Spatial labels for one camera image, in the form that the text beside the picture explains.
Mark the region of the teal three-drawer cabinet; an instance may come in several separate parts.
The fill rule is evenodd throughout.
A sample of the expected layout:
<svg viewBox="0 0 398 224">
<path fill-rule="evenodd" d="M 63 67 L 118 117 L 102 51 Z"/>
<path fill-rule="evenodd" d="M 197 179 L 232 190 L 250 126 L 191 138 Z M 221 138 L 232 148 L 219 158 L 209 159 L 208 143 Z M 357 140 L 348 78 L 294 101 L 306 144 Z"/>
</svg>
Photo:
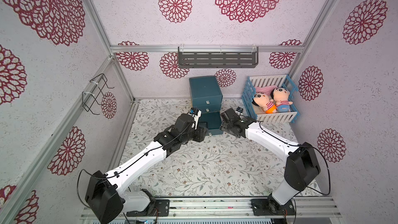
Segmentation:
<svg viewBox="0 0 398 224">
<path fill-rule="evenodd" d="M 208 129 L 208 135 L 222 135 L 221 105 L 223 94 L 215 76 L 189 78 L 192 106 L 201 111 L 199 126 Z"/>
</svg>

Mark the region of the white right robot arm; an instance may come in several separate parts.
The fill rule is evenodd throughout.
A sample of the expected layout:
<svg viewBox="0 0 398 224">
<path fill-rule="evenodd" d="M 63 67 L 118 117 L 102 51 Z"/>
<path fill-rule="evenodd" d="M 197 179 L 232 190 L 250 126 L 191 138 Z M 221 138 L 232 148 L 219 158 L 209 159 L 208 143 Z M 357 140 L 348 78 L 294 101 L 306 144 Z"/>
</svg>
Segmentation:
<svg viewBox="0 0 398 224">
<path fill-rule="evenodd" d="M 221 130 L 262 145 L 285 163 L 284 179 L 276 190 L 267 199 L 251 200 L 254 215 L 296 215 L 294 197 L 309 188 L 321 172 L 316 155 L 320 150 L 307 142 L 289 141 L 265 128 L 261 121 L 238 115 L 232 108 L 221 113 L 221 119 Z"/>
</svg>

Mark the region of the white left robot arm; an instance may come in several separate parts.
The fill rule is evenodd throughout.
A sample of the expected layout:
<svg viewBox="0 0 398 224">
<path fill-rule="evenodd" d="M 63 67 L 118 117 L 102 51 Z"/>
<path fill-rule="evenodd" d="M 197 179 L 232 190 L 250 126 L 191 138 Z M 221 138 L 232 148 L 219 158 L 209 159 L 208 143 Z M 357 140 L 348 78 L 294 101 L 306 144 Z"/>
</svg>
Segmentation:
<svg viewBox="0 0 398 224">
<path fill-rule="evenodd" d="M 207 129 L 198 125 L 201 111 L 191 109 L 158 133 L 149 145 L 124 164 L 106 173 L 90 174 L 86 195 L 81 203 L 92 210 L 98 221 L 108 224 L 121 213 L 139 212 L 146 216 L 154 209 L 155 199 L 147 190 L 129 192 L 131 183 L 152 166 L 178 151 L 190 141 L 202 142 Z"/>
</svg>

